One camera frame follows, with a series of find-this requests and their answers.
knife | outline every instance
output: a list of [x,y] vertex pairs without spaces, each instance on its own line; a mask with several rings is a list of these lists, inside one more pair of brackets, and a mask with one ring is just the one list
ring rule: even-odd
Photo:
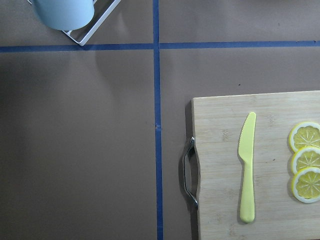
[[242,193],[240,202],[240,219],[251,223],[255,219],[255,197],[253,182],[253,155],[256,126],[256,113],[250,112],[242,127],[238,153],[244,162]]

light blue mug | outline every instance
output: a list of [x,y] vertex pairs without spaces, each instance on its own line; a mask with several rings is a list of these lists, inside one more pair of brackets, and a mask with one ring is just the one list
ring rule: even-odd
[[32,8],[42,23],[57,30],[75,30],[94,16],[93,0],[32,0]]

wooden cutting board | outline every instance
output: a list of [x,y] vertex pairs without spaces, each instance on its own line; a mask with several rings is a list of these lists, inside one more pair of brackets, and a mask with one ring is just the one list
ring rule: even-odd
[[[253,150],[255,220],[239,217],[243,164],[242,126],[256,112]],[[192,100],[199,165],[200,240],[320,239],[320,201],[302,203],[291,192],[288,146],[299,122],[320,123],[320,91],[197,97]]]

lemon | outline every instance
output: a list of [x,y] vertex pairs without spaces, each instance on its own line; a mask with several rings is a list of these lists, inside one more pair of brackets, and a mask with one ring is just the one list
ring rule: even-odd
[[306,146],[299,149],[292,157],[291,170],[296,174],[307,167],[320,168],[320,148]]
[[320,168],[311,166],[298,171],[292,179],[291,190],[295,198],[303,203],[320,200]]
[[312,121],[301,122],[291,130],[288,140],[294,152],[303,147],[320,148],[320,125]]

blue tape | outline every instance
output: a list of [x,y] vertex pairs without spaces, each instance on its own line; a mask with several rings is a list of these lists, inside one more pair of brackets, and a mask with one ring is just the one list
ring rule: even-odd
[[160,49],[227,49],[270,47],[320,47],[320,41],[227,41],[159,43]]
[[79,45],[44,45],[44,46],[1,46],[0,53],[27,52],[63,52],[63,51],[100,51],[100,50],[152,50],[152,43],[128,44],[87,44]]
[[156,177],[156,233],[157,240],[164,239],[162,145],[161,145],[161,84],[159,49],[159,0],[153,0],[153,72],[154,72],[154,121],[155,121],[155,177]]

